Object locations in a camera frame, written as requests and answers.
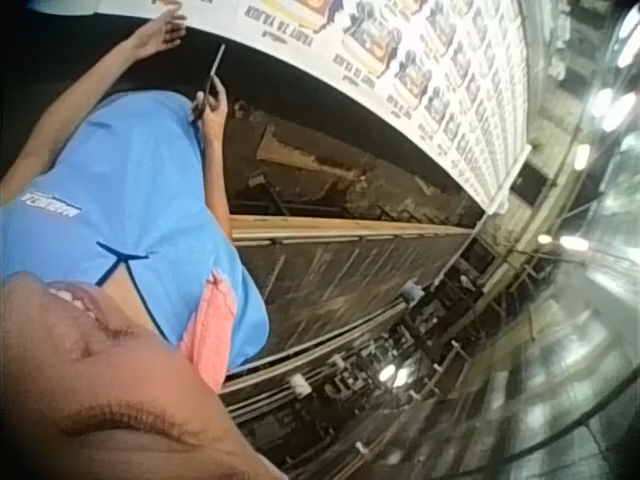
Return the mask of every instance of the wooden floor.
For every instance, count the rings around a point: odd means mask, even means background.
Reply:
[[[241,216],[233,218],[233,231],[271,320],[256,359],[384,309],[409,280],[428,285],[471,233],[414,223]]]

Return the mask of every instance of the hand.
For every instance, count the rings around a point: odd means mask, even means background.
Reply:
[[[204,141],[212,146],[222,147],[222,137],[224,136],[224,124],[227,121],[227,112],[229,106],[227,104],[227,92],[222,86],[222,82],[216,76],[213,77],[213,83],[218,92],[218,98],[211,96],[207,99],[207,103],[202,115],[202,137]],[[195,106],[200,106],[204,102],[204,93],[196,94]]]
[[[176,0],[165,0],[172,7],[159,17],[145,23],[127,39],[136,60],[150,57],[154,53],[177,47],[186,33],[186,16],[178,13],[182,4]]]

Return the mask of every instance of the pink fabric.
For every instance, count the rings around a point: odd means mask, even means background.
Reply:
[[[236,316],[236,297],[230,282],[212,272],[191,316],[179,349],[214,391],[222,388],[231,354],[231,330]]]

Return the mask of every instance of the printed logo on shirt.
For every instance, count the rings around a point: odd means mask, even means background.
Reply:
[[[72,205],[61,198],[33,190],[22,195],[20,200],[30,207],[42,208],[48,212],[58,213],[68,218],[75,217],[82,211],[82,208]]]

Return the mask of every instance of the eyelashes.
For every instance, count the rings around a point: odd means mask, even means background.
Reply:
[[[165,437],[185,445],[193,438],[183,425],[163,411],[134,402],[94,405],[60,421],[60,431],[70,438],[109,430],[133,430]]]

